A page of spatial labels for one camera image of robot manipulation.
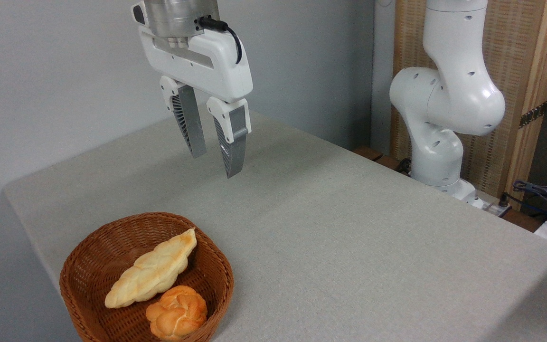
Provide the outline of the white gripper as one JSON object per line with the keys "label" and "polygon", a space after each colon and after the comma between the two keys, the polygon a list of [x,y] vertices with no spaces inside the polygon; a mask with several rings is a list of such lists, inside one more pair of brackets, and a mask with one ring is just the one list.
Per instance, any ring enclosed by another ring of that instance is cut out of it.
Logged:
{"label": "white gripper", "polygon": [[174,115],[193,158],[207,152],[195,88],[213,96],[207,100],[207,109],[214,118],[226,177],[240,173],[246,137],[252,131],[244,98],[252,92],[253,80],[247,56],[236,63],[232,35],[204,30],[189,39],[188,48],[172,48],[145,26],[139,26],[139,37],[149,64],[163,75],[159,84],[165,106]]}

